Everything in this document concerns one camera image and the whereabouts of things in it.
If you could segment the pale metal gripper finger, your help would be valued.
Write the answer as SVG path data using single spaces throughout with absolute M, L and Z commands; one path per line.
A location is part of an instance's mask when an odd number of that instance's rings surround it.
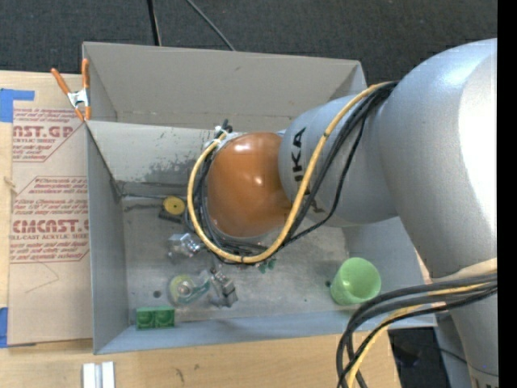
M 210 297 L 210 303 L 218 308 L 231 308 L 237 302 L 237 292 L 234 282 L 229 279 L 221 270 L 212 268 L 211 282 L 216 294 Z
M 190 233 L 172 234 L 167 239 L 167 247 L 170 259 L 191 258 L 201 251 L 201 244 Z

